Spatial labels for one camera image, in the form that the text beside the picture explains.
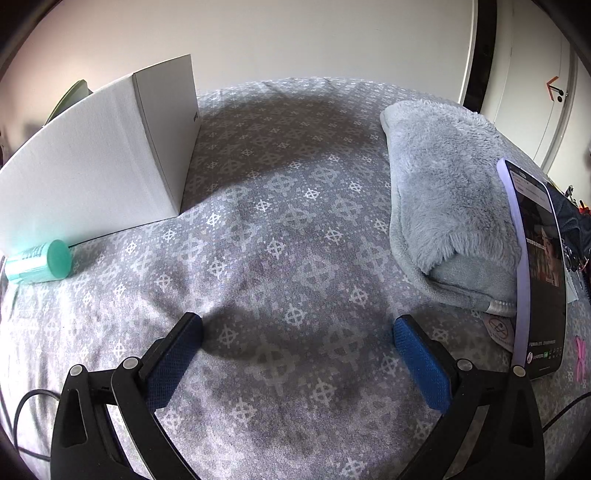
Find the teal lotion bottle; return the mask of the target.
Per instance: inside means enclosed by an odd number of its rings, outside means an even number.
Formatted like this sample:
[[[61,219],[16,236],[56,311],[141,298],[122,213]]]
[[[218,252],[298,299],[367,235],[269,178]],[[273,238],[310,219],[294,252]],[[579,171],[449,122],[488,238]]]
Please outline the teal lotion bottle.
[[[53,240],[10,255],[5,264],[9,281],[43,283],[65,279],[72,268],[72,255],[61,240]]]

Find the smartphone with purple case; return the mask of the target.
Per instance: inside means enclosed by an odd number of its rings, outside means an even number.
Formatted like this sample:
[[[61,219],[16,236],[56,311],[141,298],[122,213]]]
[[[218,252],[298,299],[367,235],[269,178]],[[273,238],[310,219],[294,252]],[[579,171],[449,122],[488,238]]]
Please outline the smartphone with purple case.
[[[556,372],[564,353],[567,299],[562,238],[547,187],[506,159],[497,162],[497,172],[521,249],[512,364],[538,379]]]

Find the grey fluffy folded blanket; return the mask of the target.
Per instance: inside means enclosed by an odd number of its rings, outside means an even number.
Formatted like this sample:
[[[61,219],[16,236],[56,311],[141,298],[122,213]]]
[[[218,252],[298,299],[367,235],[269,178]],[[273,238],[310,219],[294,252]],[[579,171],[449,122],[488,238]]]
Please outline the grey fluffy folded blanket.
[[[391,249],[432,300],[512,317],[521,248],[502,158],[532,162],[484,116],[459,105],[405,100],[380,115],[391,171]]]

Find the grey patterned bed sheet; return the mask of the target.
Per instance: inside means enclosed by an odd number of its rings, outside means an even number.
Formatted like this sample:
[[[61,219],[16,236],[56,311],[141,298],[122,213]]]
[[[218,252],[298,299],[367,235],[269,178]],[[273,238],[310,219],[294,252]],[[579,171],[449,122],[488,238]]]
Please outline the grey patterned bed sheet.
[[[325,78],[197,96],[177,216],[72,245],[65,279],[3,281],[1,424],[34,474],[70,368],[141,356],[186,312],[204,343],[156,418],[203,479],[395,478],[439,418],[394,348],[400,315],[505,371],[487,313],[432,300],[391,250],[380,115],[418,99]]]

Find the white cardboard box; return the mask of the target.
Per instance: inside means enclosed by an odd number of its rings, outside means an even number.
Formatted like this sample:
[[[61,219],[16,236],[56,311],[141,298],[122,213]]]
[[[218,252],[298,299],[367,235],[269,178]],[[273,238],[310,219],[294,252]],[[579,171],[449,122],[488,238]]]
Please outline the white cardboard box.
[[[2,253],[177,216],[200,124],[190,55],[80,100],[2,168]]]

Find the white door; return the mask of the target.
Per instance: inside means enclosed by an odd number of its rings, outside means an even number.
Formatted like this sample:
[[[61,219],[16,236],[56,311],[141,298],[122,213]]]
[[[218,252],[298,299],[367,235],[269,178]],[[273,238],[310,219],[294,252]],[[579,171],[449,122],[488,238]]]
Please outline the white door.
[[[499,1],[481,113],[544,172],[556,156],[574,80],[570,43],[532,1]]]

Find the green bowl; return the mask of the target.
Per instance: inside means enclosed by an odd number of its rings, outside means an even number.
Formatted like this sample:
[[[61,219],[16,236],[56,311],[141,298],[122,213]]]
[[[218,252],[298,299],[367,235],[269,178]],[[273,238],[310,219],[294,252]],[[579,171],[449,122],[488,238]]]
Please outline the green bowl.
[[[88,88],[88,84],[84,79],[75,82],[53,108],[45,121],[45,125],[91,94],[92,91]]]

